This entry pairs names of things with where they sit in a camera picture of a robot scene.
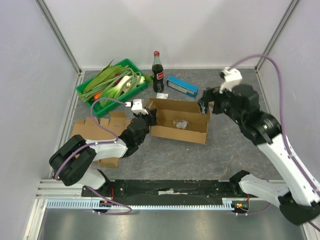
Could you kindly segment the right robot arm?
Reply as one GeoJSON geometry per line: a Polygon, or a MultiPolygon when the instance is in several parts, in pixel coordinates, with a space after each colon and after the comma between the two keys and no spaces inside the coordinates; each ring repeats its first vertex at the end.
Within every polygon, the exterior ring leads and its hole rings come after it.
{"type": "Polygon", "coordinates": [[[209,111],[210,103],[213,103],[213,114],[225,114],[233,120],[284,180],[283,184],[275,184],[241,170],[230,178],[230,193],[235,197],[254,195],[267,201],[297,226],[319,217],[320,197],[316,191],[319,183],[302,166],[284,136],[281,124],[273,115],[260,109],[258,92],[248,84],[240,84],[232,90],[206,88],[198,100],[202,114],[209,111]]]}

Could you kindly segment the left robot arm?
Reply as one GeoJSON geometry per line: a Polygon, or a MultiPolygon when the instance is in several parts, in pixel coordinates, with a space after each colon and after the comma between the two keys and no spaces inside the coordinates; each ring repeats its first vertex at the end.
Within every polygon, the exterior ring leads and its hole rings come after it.
{"type": "Polygon", "coordinates": [[[125,158],[135,153],[144,142],[150,127],[157,125],[157,110],[146,109],[146,114],[134,114],[126,129],[112,140],[86,140],[80,134],[71,137],[49,159],[54,177],[67,187],[81,184],[99,197],[110,191],[105,174],[91,166],[96,160],[125,158]]]}

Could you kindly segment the large cardboard box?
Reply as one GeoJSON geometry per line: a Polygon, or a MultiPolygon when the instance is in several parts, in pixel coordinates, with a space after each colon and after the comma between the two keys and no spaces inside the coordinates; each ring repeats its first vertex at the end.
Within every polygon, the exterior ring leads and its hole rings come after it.
{"type": "Polygon", "coordinates": [[[146,106],[156,109],[157,125],[150,134],[171,140],[206,144],[210,113],[202,114],[195,101],[149,98],[146,106]]]}

